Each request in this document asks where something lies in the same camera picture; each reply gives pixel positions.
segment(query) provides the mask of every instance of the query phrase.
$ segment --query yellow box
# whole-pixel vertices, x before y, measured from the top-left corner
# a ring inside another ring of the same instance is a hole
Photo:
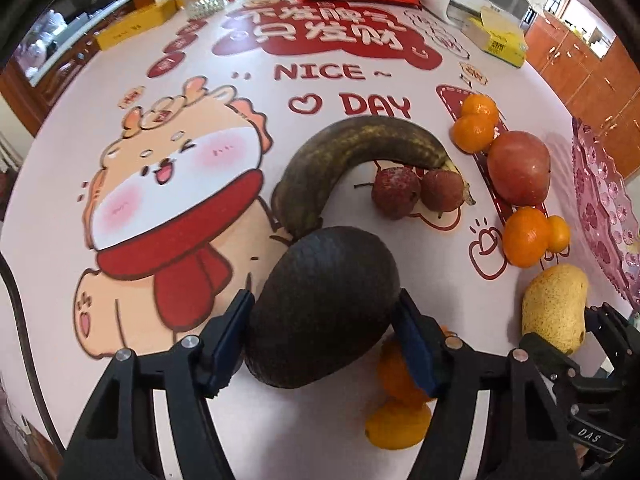
[[[107,50],[140,32],[162,25],[176,13],[176,10],[174,0],[134,10],[98,34],[98,45],[101,50]]]
[[[529,49],[523,31],[487,7],[480,10],[480,15],[481,18],[466,19],[463,34],[492,56],[518,68],[523,66]]]

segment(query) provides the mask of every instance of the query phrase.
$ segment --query banana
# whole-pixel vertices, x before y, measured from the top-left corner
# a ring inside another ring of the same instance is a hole
[[[417,124],[386,116],[353,117],[316,133],[295,153],[273,191],[276,218],[296,239],[321,228],[322,209],[340,177],[370,160],[460,174],[440,141]],[[476,203],[466,180],[465,202]]]

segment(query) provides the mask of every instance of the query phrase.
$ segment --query mandarin orange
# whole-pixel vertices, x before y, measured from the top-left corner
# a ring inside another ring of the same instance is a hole
[[[542,211],[521,207],[509,217],[502,234],[502,250],[511,265],[526,268],[545,255],[551,227]]]
[[[415,446],[427,434],[431,423],[428,405],[407,406],[387,399],[365,423],[365,435],[380,449],[405,449]]]
[[[495,125],[485,115],[460,117],[453,125],[451,139],[465,153],[483,152],[494,142]]]
[[[463,116],[481,114],[486,115],[492,122],[493,126],[497,126],[500,121],[500,112],[494,100],[488,95],[472,94],[462,103],[461,113]]]
[[[421,406],[431,400],[431,397],[415,385],[404,362],[400,343],[395,337],[382,343],[378,377],[388,395],[409,406]]]
[[[561,216],[550,216],[547,221],[551,229],[548,249],[552,253],[561,253],[571,241],[571,229]]]

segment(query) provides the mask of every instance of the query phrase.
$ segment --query red scarf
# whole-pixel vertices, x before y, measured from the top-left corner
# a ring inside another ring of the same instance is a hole
[[[258,197],[262,172],[249,170],[197,206],[161,226],[98,251],[102,271],[116,280],[154,276],[162,322],[174,332],[195,328],[211,314],[214,298],[233,275],[210,241]]]

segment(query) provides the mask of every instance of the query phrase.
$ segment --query cable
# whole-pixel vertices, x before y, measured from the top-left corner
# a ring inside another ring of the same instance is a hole
[[[24,367],[27,370],[27,377],[29,378],[29,384],[31,385],[31,393],[36,401],[36,406],[40,412],[40,417],[44,423],[44,427],[49,434],[54,446],[60,453],[65,455],[65,447],[62,445],[60,436],[56,431],[56,427],[53,425],[51,415],[47,409],[47,403],[44,401],[42,395],[42,389],[40,388],[40,382],[38,381],[38,375],[36,374],[36,367],[33,362],[33,355],[31,354],[31,345],[29,344],[29,333],[27,331],[27,323],[24,319],[24,310],[22,309],[22,300],[20,299],[20,292],[18,291],[18,285],[15,283],[14,274],[11,272],[9,264],[4,259],[4,255],[0,252],[0,276],[4,281],[6,290],[9,293],[9,299],[11,306],[14,310],[15,328],[18,332],[18,340],[20,341],[20,351],[22,352],[22,359],[24,361]]]

